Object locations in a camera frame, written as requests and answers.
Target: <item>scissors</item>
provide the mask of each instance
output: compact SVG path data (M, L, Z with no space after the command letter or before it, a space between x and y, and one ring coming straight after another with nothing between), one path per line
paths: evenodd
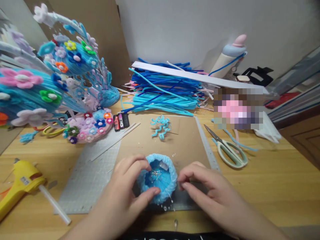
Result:
M240 147L238 147L237 145L235 145L231 142L227 142L225 140L222 140L209 127L207 127L206 125L204 125L204 126L208 130L208 132L213 136L213 138L216 140L216 144L218 147L218 153L219 153L221 159L228 166L230 166L232 168L242 168L248 164L248 158ZM240 158L239 155L236 154L232 148L238 150L242 158ZM233 162L228 161L225 158L225 156L222 154L221 150L223 150L232 159Z

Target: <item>orange flower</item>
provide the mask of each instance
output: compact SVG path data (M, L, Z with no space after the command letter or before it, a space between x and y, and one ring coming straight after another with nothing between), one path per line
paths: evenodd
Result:
M0 126L6 125L8 116L5 113L0 112Z
M110 113L105 113L103 116L104 116L104 118L111 118L111 114Z
M65 65L63 62L56 62L56 66L63 73L66 73L69 70L67 65Z

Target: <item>hand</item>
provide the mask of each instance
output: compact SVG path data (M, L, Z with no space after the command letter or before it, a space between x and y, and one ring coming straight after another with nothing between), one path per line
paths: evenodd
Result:
M207 195L189 182L191 177L209 188ZM194 162L180 171L178 182L180 188L187 191L212 220L237 237L246 240L288 239L279 228L255 211L216 170Z
M159 188L152 187L139 197L134 196L132 187L143 169L151 171L144 155L122 159L114 167L111 179L93 210L66 237L72 235L70 239L77 240L111 240L119 237L131 226L152 198L160 193Z

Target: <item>wooden cabinet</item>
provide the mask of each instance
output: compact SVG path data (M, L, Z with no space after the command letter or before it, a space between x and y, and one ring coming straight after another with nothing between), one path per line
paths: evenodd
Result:
M279 132L320 170L320 115L280 129Z

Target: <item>yellow flower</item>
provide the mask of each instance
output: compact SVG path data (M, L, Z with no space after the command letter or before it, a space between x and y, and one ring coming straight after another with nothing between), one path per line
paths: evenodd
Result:
M68 42L65 42L64 45L66 45L66 48L67 50L69 51L72 51L72 50L76 50L77 47L76 47L76 43L72 42L72 41L68 41Z

